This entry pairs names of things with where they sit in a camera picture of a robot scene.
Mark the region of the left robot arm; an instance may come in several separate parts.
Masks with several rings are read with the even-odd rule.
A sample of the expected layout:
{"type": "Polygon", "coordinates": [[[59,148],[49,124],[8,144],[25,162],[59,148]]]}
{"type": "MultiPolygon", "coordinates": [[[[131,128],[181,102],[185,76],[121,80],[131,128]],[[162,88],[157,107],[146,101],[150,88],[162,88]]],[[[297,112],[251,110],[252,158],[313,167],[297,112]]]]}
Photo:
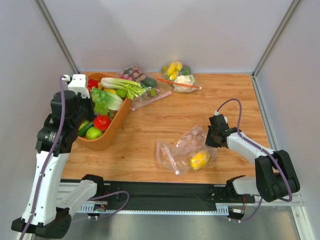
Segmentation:
{"type": "Polygon", "coordinates": [[[37,134],[36,171],[26,209],[11,223],[11,230],[48,239],[63,238],[72,217],[89,199],[102,195],[104,179],[85,175],[79,185],[57,200],[61,176],[78,130],[95,117],[88,90],[57,92],[50,102],[51,114],[37,134]]]}

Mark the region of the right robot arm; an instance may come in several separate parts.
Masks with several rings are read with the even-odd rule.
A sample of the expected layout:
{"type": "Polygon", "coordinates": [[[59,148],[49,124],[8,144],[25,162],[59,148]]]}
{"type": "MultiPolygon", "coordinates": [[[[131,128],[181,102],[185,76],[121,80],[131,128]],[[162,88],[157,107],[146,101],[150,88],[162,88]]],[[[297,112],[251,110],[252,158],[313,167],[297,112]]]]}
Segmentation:
{"type": "Polygon", "coordinates": [[[286,196],[292,200],[293,194],[300,191],[300,182],[287,151],[263,147],[236,127],[229,127],[222,114],[210,117],[209,122],[206,146],[228,148],[254,164],[255,177],[242,175],[229,180],[236,194],[257,195],[270,203],[284,201],[286,196]]]}

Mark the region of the clear zip bag pink slider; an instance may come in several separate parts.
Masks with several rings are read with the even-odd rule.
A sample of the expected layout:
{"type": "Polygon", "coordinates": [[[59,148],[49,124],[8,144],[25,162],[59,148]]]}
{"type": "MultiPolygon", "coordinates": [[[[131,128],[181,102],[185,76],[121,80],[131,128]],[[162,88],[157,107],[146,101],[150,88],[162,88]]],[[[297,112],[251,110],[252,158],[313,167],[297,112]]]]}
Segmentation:
{"type": "Polygon", "coordinates": [[[163,167],[173,171],[176,175],[186,174],[190,170],[196,171],[191,168],[190,159],[197,152],[201,150],[209,152],[210,160],[206,165],[214,161],[218,155],[216,148],[205,145],[206,136],[205,130],[195,125],[182,135],[176,144],[158,141],[156,143],[157,160],[163,167]]]}

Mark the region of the fake green celery stalk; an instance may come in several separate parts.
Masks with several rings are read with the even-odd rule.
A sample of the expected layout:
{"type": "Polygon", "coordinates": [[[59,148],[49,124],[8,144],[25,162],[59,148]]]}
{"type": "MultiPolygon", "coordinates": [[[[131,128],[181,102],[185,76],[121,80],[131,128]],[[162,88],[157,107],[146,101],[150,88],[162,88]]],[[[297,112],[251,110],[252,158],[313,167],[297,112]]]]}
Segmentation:
{"type": "Polygon", "coordinates": [[[126,90],[127,98],[131,100],[144,95],[148,90],[138,82],[115,77],[103,77],[100,84],[103,88],[126,90]]]}

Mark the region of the fake yellow lemon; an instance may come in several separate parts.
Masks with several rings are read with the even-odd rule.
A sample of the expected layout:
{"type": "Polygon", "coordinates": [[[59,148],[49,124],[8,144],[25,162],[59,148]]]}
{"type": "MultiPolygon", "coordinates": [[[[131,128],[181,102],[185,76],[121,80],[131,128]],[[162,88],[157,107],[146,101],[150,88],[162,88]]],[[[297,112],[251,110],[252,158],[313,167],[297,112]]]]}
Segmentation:
{"type": "Polygon", "coordinates": [[[191,157],[190,167],[196,171],[204,167],[209,162],[210,158],[210,153],[207,150],[201,150],[191,157]]]}

